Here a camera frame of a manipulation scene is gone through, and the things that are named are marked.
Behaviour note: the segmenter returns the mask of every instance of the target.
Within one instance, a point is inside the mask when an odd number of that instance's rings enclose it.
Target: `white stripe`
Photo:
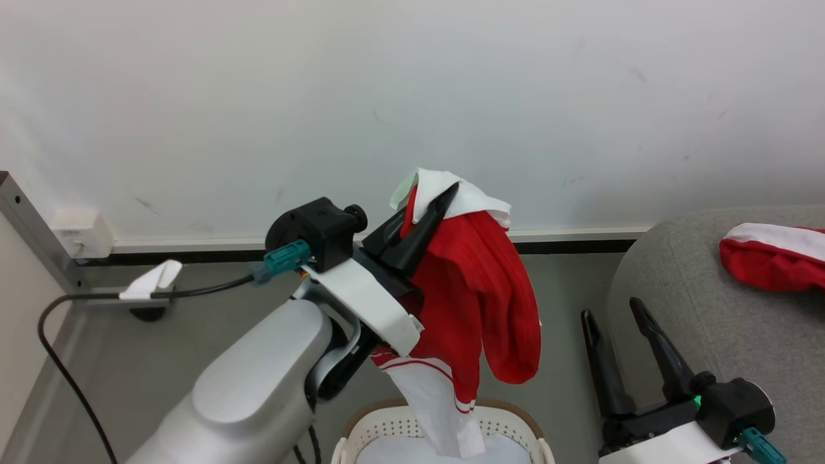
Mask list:
[[[475,407],[475,400],[470,401],[469,403],[462,403],[461,400],[455,398],[455,405],[458,406],[462,410],[471,410]]]
[[[816,230],[746,222],[732,228],[724,238],[740,243],[759,242],[825,261],[825,234]]]
[[[402,362],[409,362],[409,361],[421,361],[426,362],[427,364],[432,364],[435,367],[440,368],[442,371],[446,372],[447,375],[450,377],[453,376],[453,370],[450,369],[450,366],[447,365],[446,362],[435,358],[435,357],[396,357],[395,359],[390,359],[389,361],[381,364],[379,368],[386,369],[388,367],[392,367],[396,364],[400,364]]]

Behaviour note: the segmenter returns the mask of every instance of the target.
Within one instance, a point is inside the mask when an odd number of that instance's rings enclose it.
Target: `white laundry basket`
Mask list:
[[[539,425],[524,410],[504,401],[478,400],[474,414],[485,435],[509,437],[530,453],[532,464],[555,464]],[[384,435],[424,436],[406,401],[379,401],[356,414],[335,447],[332,464],[356,464],[361,450]]]

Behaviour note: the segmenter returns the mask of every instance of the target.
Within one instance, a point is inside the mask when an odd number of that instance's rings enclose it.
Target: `teal connector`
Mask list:
[[[267,283],[272,277],[282,272],[300,269],[309,262],[311,256],[309,245],[303,240],[296,240],[267,253],[263,257],[263,264],[252,269],[252,276],[255,277],[256,284]]]
[[[759,464],[786,464],[788,462],[782,453],[755,428],[746,428],[739,435],[737,444],[742,450]]]

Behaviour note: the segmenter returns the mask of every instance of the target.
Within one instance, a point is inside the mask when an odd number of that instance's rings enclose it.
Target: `gray floor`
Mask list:
[[[620,254],[525,256],[543,322],[539,373],[524,385],[510,386],[495,380],[483,366],[479,397],[509,401],[529,412],[560,464],[598,460],[596,403],[578,313],[601,309],[620,259]],[[190,265],[181,274],[178,287],[224,282],[243,275],[248,267],[245,263]],[[122,286],[141,271],[96,268],[89,272],[89,278],[97,285]],[[82,386],[120,460],[124,462],[151,435],[215,357],[281,304],[297,285],[297,276],[281,276],[262,288],[245,287],[181,300],[171,314],[155,324],[142,323],[123,312],[95,314],[88,330],[94,334],[87,335],[94,345],[78,350],[88,370]],[[343,427],[356,411],[371,402],[399,396],[388,376],[364,365],[333,402],[318,407],[315,427],[323,462],[330,459]],[[72,400],[66,391],[60,398]],[[35,447],[29,462],[107,462],[83,412],[75,409],[73,417],[65,420],[71,426],[62,438],[55,437],[60,445],[55,447],[51,442],[48,446],[59,450],[59,460],[39,456],[46,447]],[[307,437],[300,446],[305,456],[311,456]],[[295,459],[290,455],[285,462],[295,464]]]

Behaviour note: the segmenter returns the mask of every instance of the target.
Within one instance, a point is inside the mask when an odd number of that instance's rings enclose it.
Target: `red cloth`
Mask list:
[[[768,291],[825,288],[823,255],[825,230],[745,223],[719,243],[731,275]]]
[[[412,223],[417,188],[410,194],[405,223]],[[518,384],[538,371],[539,311],[521,258],[506,231],[486,212],[443,220],[418,266],[412,284],[424,294],[421,339],[414,358],[437,358],[452,369],[456,399],[472,403],[479,388],[482,346],[493,374]],[[373,357],[381,366],[384,353]]]

